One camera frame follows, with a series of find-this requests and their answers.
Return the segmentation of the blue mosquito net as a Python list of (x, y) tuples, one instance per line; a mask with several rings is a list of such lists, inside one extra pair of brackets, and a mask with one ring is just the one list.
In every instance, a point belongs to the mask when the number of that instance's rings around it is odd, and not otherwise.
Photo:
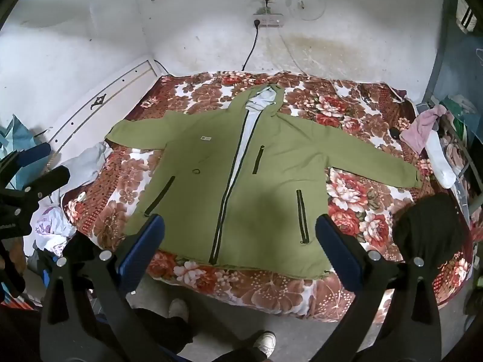
[[(13, 114), (6, 128), (1, 127), (1, 158), (3, 159), (13, 151), (26, 151), (36, 145), (42, 144), (35, 138), (32, 132)], [(50, 151), (47, 155), (36, 162), (22, 167), (21, 170), (9, 182), (8, 187), (22, 190), (28, 183), (41, 176), (47, 166)]]

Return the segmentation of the black garment on bed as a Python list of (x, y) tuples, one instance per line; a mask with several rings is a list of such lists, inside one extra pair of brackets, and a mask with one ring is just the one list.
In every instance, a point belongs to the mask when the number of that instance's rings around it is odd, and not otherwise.
[(437, 270), (462, 248), (467, 237), (454, 200), (438, 193), (407, 207), (392, 229), (392, 238), (403, 259), (422, 258)]

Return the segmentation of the pink cloth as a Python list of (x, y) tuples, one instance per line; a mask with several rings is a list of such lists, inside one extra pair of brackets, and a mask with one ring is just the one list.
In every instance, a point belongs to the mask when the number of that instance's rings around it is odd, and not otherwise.
[(446, 112), (447, 108), (443, 105), (437, 105), (423, 111), (411, 123), (409, 128), (399, 134), (399, 139), (416, 154), (422, 153), (436, 120), (445, 115)]

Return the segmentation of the white shoe left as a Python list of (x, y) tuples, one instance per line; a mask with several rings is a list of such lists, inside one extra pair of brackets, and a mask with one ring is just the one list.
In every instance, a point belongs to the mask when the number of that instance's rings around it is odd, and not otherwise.
[(189, 308), (181, 298), (173, 299), (169, 304), (168, 317), (182, 319), (184, 322), (189, 320)]

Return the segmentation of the light blue cloth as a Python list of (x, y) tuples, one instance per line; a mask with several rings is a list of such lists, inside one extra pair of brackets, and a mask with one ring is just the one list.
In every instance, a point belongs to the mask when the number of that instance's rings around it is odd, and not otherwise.
[(70, 179), (66, 185), (49, 195), (48, 203), (60, 206), (61, 199), (71, 190), (92, 183), (100, 174), (111, 153), (112, 148), (107, 142), (99, 142), (79, 156), (62, 163), (61, 166), (69, 170)]

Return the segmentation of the olive green jacket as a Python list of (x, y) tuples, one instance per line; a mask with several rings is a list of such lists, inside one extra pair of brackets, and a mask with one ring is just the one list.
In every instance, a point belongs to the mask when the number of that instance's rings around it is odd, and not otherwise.
[(265, 84), (225, 109), (118, 122), (108, 141), (162, 153), (125, 232), (158, 215), (164, 251), (317, 279), (330, 269), (315, 236), (328, 210), (329, 167), (398, 188), (421, 184), (413, 165), (340, 128), (284, 114), (283, 101), (281, 87)]

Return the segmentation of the white wall power strip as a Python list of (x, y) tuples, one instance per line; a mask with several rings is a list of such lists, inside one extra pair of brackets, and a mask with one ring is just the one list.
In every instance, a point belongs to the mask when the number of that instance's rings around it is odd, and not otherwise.
[(281, 28), (285, 24), (283, 14), (254, 14), (254, 24), (258, 28)]

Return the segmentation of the white bed headboard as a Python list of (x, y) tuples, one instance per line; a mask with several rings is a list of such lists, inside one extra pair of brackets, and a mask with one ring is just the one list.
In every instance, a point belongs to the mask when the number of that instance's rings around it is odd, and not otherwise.
[(102, 142), (111, 127), (167, 74), (159, 61), (143, 56), (89, 90), (43, 133), (52, 149), (47, 167), (51, 169)]

